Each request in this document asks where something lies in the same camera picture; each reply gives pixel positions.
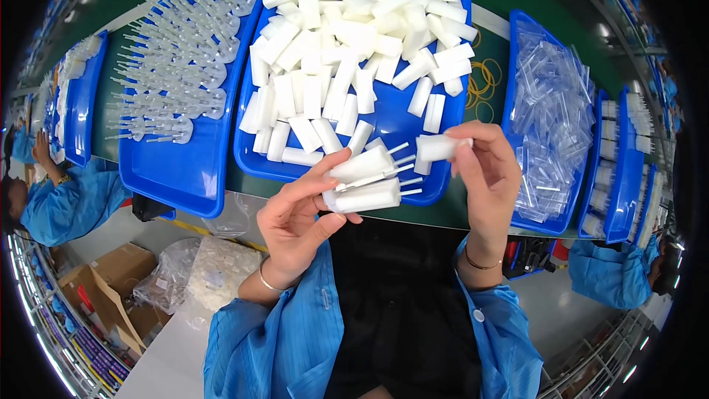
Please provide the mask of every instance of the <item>worker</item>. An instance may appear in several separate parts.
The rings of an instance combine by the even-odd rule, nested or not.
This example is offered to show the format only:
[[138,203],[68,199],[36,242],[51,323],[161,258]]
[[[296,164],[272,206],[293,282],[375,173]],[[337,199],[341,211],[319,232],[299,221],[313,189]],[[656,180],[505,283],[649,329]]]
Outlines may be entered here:
[[35,146],[35,138],[28,133],[28,126],[19,117],[10,127],[5,137],[5,156],[10,155],[23,164],[34,164],[32,157],[32,147]]
[[663,295],[677,279],[677,256],[668,240],[650,238],[644,249],[577,240],[569,250],[572,290],[619,310],[641,306],[652,292]]
[[55,164],[44,132],[38,133],[32,157],[47,171],[42,182],[29,191],[25,182],[8,175],[0,183],[7,234],[24,229],[40,244],[60,245],[101,226],[132,195],[103,159],[91,160],[86,168]]
[[[349,148],[268,201],[257,222],[270,255],[213,316],[205,398],[536,396],[542,359],[518,296],[501,285],[520,167],[497,125],[446,135],[474,139],[452,159],[471,227],[457,249],[416,236],[419,226],[316,219]],[[393,233],[404,227],[410,236]]]

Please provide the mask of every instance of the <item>plastic bag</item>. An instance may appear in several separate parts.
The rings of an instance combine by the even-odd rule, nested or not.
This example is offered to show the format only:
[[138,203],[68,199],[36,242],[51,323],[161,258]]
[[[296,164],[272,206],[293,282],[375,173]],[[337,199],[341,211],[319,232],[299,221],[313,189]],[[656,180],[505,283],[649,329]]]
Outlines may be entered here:
[[136,301],[174,314],[184,300],[184,289],[201,241],[194,237],[182,239],[163,250],[155,270],[133,288]]
[[212,315],[237,297],[239,285],[260,264],[261,253],[247,246],[202,238],[180,308],[187,322],[198,330],[207,328]]
[[228,192],[224,198],[224,209],[214,219],[202,219],[204,225],[213,235],[222,239],[234,239],[249,231],[249,207],[241,194]]

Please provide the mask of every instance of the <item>brown box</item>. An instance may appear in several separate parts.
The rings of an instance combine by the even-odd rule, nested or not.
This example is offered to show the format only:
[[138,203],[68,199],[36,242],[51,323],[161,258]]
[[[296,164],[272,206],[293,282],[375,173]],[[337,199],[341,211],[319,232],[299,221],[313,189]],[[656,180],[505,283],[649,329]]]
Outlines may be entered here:
[[143,338],[157,323],[165,325],[169,316],[151,306],[129,306],[126,309],[124,300],[156,265],[153,253],[137,245],[125,244],[89,265],[74,269],[59,281],[59,286],[75,307],[81,303],[76,289],[84,286],[106,330],[115,326],[120,338],[136,353],[143,354]]

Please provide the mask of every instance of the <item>blue plastic tray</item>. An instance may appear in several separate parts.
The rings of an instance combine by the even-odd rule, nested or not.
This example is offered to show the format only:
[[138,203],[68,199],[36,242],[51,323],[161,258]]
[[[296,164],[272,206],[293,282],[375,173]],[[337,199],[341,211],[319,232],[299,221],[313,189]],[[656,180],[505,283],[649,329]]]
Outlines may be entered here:
[[[512,145],[512,149],[522,146],[523,136],[512,133],[512,128],[510,126],[510,115],[512,110],[515,108],[515,91],[517,89],[517,82],[515,81],[515,76],[517,74],[517,55],[519,54],[519,46],[517,45],[517,21],[522,20],[523,22],[529,22],[534,24],[539,24],[536,20],[531,18],[527,13],[522,10],[512,10],[510,12],[510,67],[507,76],[507,94],[505,95],[505,111],[502,114],[502,131],[505,133],[505,137]],[[565,45],[560,42],[552,33],[545,30],[547,39],[554,44],[558,44],[562,47]],[[550,236],[561,235],[564,230],[569,226],[571,222],[573,208],[576,206],[576,199],[579,197],[580,184],[583,180],[583,171],[586,169],[586,160],[588,156],[583,160],[583,164],[579,171],[577,171],[573,177],[574,182],[570,188],[569,201],[566,204],[566,209],[564,212],[556,219],[548,219],[545,222],[538,223],[530,219],[525,219],[520,216],[516,211],[512,214],[512,226],[517,226],[518,228],[531,229],[532,231],[538,231],[540,233],[545,233]]]
[[64,121],[66,160],[82,168],[91,160],[93,102],[108,46],[106,43],[108,34],[109,32],[105,30],[99,34],[101,38],[99,53],[86,61],[84,75],[70,80],[69,89],[66,91],[66,120]]
[[627,116],[627,93],[629,92],[627,86],[623,87],[618,99],[620,138],[616,181],[613,184],[613,194],[610,195],[606,223],[603,225],[606,244],[627,240],[630,228],[633,226],[635,210],[640,209],[637,201],[640,196],[640,183],[643,180],[644,155],[635,149],[635,128]]
[[[227,143],[232,105],[250,40],[261,13],[261,0],[253,12],[241,17],[236,36],[241,45],[234,62],[227,64],[224,116],[219,120],[200,116],[192,120],[194,132],[184,145],[172,142],[146,143],[152,135],[136,142],[119,140],[119,170],[123,184],[132,191],[199,217],[211,219],[224,208]],[[135,94],[132,88],[127,93]]]
[[640,239],[640,232],[642,232],[643,227],[645,226],[645,221],[647,220],[647,208],[650,205],[650,196],[652,194],[655,173],[657,173],[657,165],[652,164],[650,166],[650,173],[647,174],[647,189],[645,190],[643,212],[640,213],[640,222],[637,224],[637,231],[635,232],[635,239],[633,240],[633,245],[635,246],[637,246],[637,241]]
[[596,123],[593,126],[593,145],[590,147],[588,159],[590,161],[589,173],[586,175],[586,190],[583,192],[583,199],[581,199],[579,210],[578,230],[581,239],[595,239],[595,237],[585,232],[581,226],[583,225],[583,218],[586,217],[586,213],[589,212],[590,194],[593,192],[593,185],[596,183],[596,170],[598,170],[598,164],[600,163],[600,120],[603,118],[600,103],[604,100],[608,100],[608,93],[603,89],[598,90],[598,94],[596,95],[596,107],[593,109],[593,113],[596,116]]
[[[465,9],[468,11],[467,24],[470,24],[472,0],[461,1]],[[270,10],[264,10],[263,13],[261,13],[261,19],[257,25],[257,32],[261,31],[261,28],[268,24],[268,18],[274,16],[275,14],[275,7]],[[432,53],[435,52],[435,43],[436,42],[433,42],[429,45],[429,49]],[[362,62],[360,66],[363,67],[365,64],[366,62]],[[408,62],[399,61],[399,65],[396,67],[396,73],[398,74],[407,66]],[[468,81],[467,76],[462,77],[461,79],[463,80],[463,84]],[[413,96],[413,91],[415,88],[416,82],[409,85],[404,91],[400,91],[393,85],[387,85],[385,83],[375,81],[374,93],[377,94],[378,100],[374,103],[374,113],[359,115],[360,120],[365,120],[366,122],[374,125],[374,131],[368,141],[381,137],[385,145],[389,148],[394,148],[397,145],[403,144],[403,142],[409,143],[407,148],[395,153],[395,158],[403,158],[415,154],[415,138],[420,134],[430,134],[423,131],[423,117],[416,117],[406,111],[408,109],[409,102],[411,102],[411,97]],[[238,129],[238,126],[241,123],[241,118],[246,110],[246,105],[249,102],[252,92],[256,91],[256,89],[257,88],[254,87],[252,83],[251,63],[249,61],[244,73],[241,99],[237,109],[237,123],[234,135],[234,156],[236,158],[236,163],[243,171],[256,177],[273,179],[281,182],[295,181],[309,168],[302,165],[285,164],[266,160],[265,155],[254,153],[251,150],[256,135],[247,134]],[[350,93],[354,93],[354,88],[350,87]],[[431,93],[445,94],[443,84],[433,87]],[[446,95],[446,103],[445,109],[443,110],[443,118],[441,119],[440,132],[443,132],[449,127],[454,127],[463,121],[465,100],[466,93],[460,93],[455,98]],[[338,137],[340,138],[342,145],[347,146],[350,138],[339,134]],[[288,136],[287,145],[294,148],[301,147],[292,131]],[[400,173],[398,177],[403,181],[422,176],[414,173],[411,169]],[[430,175],[424,175],[423,182],[416,185],[417,188],[421,188],[423,191],[419,194],[403,196],[401,201],[409,205],[431,205],[443,196],[443,193],[448,187],[449,179],[450,164],[446,161],[434,162],[431,167]]]

